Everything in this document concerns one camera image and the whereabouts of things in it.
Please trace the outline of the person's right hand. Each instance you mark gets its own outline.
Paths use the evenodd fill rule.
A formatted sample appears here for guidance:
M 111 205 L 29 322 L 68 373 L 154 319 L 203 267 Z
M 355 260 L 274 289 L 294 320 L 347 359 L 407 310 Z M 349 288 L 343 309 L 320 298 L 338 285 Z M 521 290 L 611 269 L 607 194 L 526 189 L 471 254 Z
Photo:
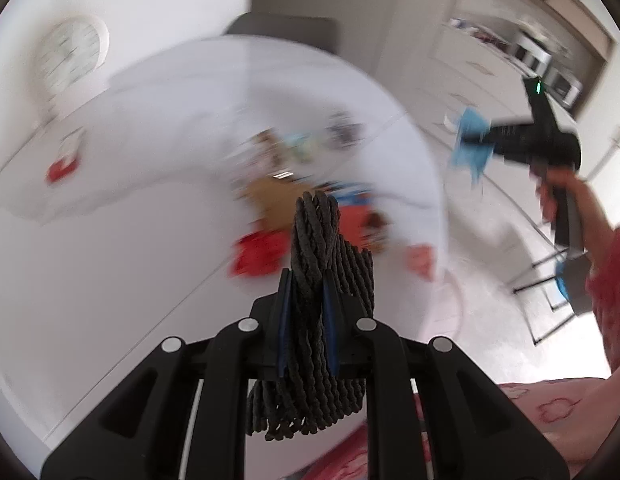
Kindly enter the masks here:
M 552 168 L 539 174 L 537 195 L 543 219 L 554 222 L 557 213 L 557 201 L 554 192 L 564 188 L 574 196 L 581 219 L 582 239 L 584 249 L 594 266 L 600 266 L 614 239 L 615 229 L 608 222 L 606 214 L 586 182 L 577 177 L 572 170 L 566 168 Z

